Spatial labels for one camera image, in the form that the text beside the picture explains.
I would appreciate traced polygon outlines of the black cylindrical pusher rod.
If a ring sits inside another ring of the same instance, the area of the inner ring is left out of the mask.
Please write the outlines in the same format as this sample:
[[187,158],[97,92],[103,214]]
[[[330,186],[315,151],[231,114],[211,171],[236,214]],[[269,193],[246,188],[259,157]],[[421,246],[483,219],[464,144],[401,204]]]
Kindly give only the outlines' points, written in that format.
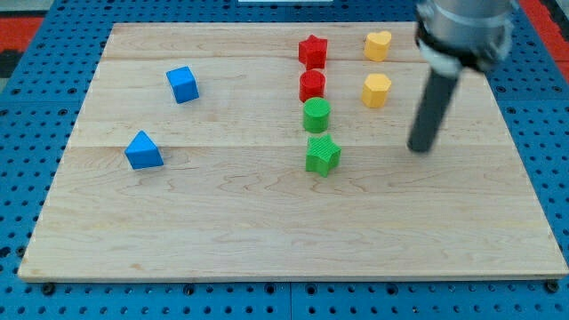
[[407,139],[412,152],[428,153],[432,149],[458,82],[458,74],[443,75],[433,68],[429,71]]

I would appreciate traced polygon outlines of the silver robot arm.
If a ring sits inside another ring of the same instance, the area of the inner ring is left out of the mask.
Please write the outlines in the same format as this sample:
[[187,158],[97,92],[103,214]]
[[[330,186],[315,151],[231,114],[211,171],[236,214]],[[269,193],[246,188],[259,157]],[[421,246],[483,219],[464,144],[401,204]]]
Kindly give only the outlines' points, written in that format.
[[453,100],[461,72],[490,71],[512,46],[515,0],[422,0],[416,4],[415,43],[429,76],[415,112],[407,147],[428,153]]

